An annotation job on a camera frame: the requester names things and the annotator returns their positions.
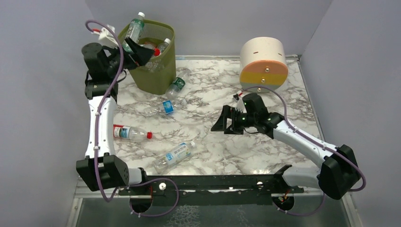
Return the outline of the green tea bottle white cap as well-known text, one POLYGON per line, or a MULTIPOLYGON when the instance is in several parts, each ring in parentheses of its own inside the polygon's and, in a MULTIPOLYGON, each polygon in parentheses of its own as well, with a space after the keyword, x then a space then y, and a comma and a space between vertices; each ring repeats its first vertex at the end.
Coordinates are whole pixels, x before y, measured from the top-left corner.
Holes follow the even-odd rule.
POLYGON ((139 12, 137 17, 130 22, 125 38, 130 38, 135 43, 138 42, 139 36, 145 25, 144 18, 145 14, 139 12))

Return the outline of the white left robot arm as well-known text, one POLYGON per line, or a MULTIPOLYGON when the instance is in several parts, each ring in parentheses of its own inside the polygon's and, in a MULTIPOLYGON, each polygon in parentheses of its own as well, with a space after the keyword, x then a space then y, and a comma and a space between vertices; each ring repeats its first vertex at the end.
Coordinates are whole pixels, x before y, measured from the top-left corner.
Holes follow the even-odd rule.
POLYGON ((114 149, 113 114, 117 106, 117 78, 124 69, 134 70, 149 62, 154 50, 127 39, 131 52, 121 47, 89 43, 81 52, 88 68, 85 96, 90 109, 90 131, 83 160, 76 170, 87 187, 95 192, 145 182, 143 168, 128 168, 114 149))

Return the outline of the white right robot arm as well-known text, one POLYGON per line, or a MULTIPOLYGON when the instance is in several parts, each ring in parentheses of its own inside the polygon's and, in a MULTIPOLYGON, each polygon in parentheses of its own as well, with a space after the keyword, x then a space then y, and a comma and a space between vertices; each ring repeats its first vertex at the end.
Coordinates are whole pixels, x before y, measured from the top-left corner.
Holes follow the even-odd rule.
POLYGON ((224 105, 211 131, 242 135, 253 127, 258 133, 289 145, 315 167, 290 166, 281 174, 285 185, 321 189, 328 197, 339 200, 361 179, 351 147, 326 143, 294 126, 284 115, 268 111, 260 95, 242 97, 243 109, 224 105))

